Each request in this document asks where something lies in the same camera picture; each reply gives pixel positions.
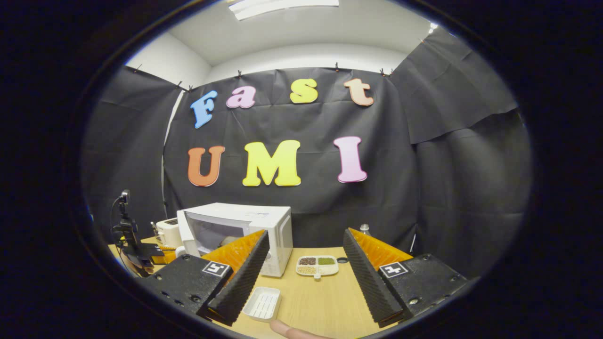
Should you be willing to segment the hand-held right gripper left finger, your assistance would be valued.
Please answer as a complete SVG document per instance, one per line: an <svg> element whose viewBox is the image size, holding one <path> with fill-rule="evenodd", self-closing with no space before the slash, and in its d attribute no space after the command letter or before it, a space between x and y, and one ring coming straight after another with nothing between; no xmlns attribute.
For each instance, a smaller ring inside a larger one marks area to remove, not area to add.
<svg viewBox="0 0 603 339"><path fill-rule="evenodd" d="M200 257L183 254L139 283L167 303L231 326L268 252L269 234L258 230Z"/></svg>

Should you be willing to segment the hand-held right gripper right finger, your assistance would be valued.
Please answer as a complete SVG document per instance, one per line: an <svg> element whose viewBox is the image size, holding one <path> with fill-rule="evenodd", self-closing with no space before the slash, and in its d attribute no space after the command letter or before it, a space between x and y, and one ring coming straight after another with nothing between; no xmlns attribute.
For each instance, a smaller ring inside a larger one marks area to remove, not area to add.
<svg viewBox="0 0 603 339"><path fill-rule="evenodd" d="M359 230L345 230L343 247L379 327L433 309L469 282L434 255L411 256Z"/></svg>

